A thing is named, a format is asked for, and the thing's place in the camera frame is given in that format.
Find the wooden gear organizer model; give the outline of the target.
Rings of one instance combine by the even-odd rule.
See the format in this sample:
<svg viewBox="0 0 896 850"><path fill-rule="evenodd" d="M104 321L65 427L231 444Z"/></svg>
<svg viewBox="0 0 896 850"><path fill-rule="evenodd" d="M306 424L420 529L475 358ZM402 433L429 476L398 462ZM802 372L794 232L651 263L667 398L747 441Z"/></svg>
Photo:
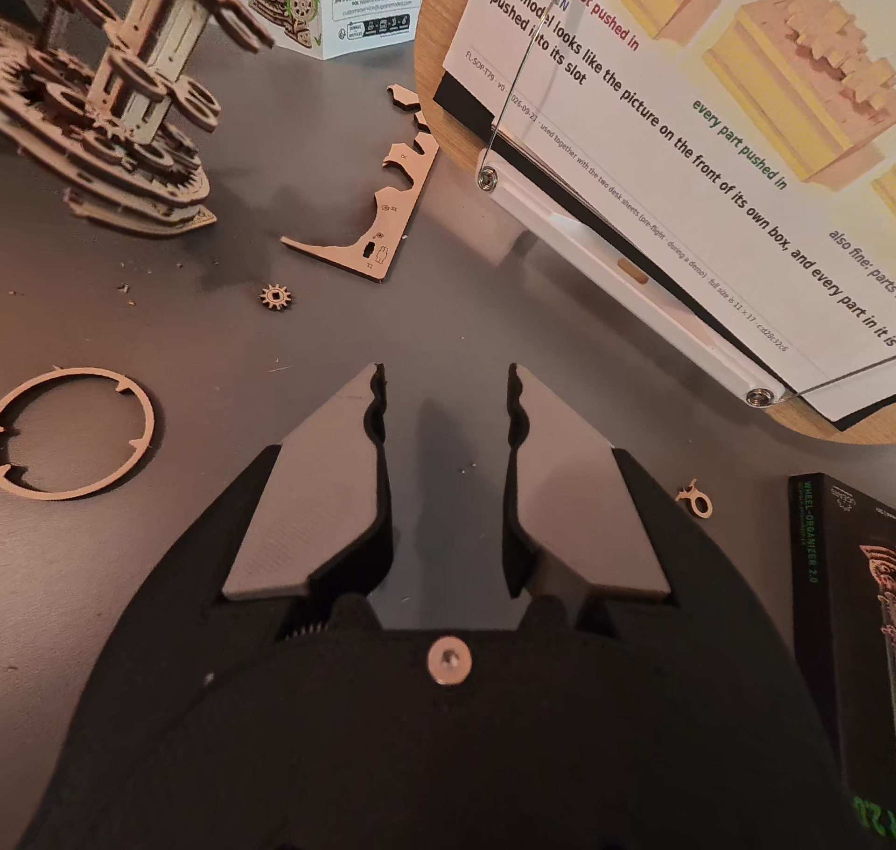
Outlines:
<svg viewBox="0 0 896 850"><path fill-rule="evenodd" d="M2 32L2 134L66 184L78 217L145 237L216 221L194 142L173 108L205 132L216 97L185 72L213 17L241 49L274 46L241 0L48 0L35 40Z"/></svg>

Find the tiny wooden eyelet part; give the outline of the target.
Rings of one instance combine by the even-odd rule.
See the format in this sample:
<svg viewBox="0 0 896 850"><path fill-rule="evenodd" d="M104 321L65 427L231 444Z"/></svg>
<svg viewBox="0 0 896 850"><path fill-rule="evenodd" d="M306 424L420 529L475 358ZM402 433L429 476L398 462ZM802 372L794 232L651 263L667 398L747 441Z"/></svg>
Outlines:
<svg viewBox="0 0 896 850"><path fill-rule="evenodd" d="M695 518L708 520L713 515L713 502L698 486L694 478L675 496L675 501L682 503Z"/></svg>

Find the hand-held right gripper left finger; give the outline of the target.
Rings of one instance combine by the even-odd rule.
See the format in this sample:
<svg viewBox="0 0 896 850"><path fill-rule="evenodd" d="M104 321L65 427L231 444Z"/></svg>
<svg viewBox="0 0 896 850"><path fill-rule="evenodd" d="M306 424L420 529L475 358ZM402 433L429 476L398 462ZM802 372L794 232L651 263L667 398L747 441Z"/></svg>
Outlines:
<svg viewBox="0 0 896 850"><path fill-rule="evenodd" d="M222 591L368 593L392 562L385 369L370 363L283 441Z"/></svg>

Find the jagged wooden offcut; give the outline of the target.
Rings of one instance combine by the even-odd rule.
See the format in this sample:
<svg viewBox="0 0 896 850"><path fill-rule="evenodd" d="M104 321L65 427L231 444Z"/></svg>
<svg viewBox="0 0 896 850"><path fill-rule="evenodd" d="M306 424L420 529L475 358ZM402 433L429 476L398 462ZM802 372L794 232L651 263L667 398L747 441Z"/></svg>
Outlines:
<svg viewBox="0 0 896 850"><path fill-rule="evenodd" d="M419 128L413 145L393 144L383 162L384 167L397 167L403 172L410 187L400 190L386 186L378 190L375 193L375 220L371 228L351 245L319 246L288 237L280 239L287 247L378 283L385 280L440 150L429 131L417 93L399 84L390 85L388 91L394 105L413 113Z"/></svg>

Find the printed instruction sheet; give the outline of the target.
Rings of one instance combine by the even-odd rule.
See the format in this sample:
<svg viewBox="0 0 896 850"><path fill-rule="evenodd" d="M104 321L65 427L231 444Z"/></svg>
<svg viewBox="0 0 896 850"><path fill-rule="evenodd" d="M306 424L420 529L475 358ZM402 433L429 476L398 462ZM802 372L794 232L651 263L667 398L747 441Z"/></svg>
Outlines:
<svg viewBox="0 0 896 850"><path fill-rule="evenodd" d="M443 65L827 421L894 400L894 0L468 0Z"/></svg>

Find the wooden document stand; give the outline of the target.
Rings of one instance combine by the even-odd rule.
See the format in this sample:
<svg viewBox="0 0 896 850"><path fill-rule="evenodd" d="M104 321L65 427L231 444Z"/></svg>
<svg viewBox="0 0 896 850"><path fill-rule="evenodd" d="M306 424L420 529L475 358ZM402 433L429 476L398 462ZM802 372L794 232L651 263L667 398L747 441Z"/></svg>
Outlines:
<svg viewBox="0 0 896 850"><path fill-rule="evenodd" d="M449 158L476 175L486 142L450 115L434 95L444 75L443 60L468 0L423 0L415 43L415 75L423 113ZM774 403L759 411L805 436L852 444L891 444L895 406L890 404L845 431L839 431L801 399L783 399L783 387L755 362L723 339L667 289L631 260L634 250L622 238L607 239L582 224L500 157L497 188L485 197L506 210L557 251L566 262L601 287L682 353L718 385L746 402L750 392L767 389Z"/></svg>

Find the black model kit box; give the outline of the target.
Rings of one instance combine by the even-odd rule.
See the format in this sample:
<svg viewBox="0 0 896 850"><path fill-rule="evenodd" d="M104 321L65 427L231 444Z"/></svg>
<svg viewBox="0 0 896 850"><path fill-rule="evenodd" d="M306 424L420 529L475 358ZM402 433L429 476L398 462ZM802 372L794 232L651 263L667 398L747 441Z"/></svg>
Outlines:
<svg viewBox="0 0 896 850"><path fill-rule="evenodd" d="M794 649L861 825L895 837L895 513L821 473L789 480Z"/></svg>

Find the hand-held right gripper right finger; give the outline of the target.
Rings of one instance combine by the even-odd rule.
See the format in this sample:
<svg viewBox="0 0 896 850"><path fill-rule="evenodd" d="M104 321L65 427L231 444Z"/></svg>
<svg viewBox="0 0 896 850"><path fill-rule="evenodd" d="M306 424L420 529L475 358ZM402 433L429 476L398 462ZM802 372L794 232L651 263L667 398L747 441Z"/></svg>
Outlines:
<svg viewBox="0 0 896 850"><path fill-rule="evenodd" d="M532 372L510 365L502 564L512 598L660 601L670 586L612 444Z"/></svg>

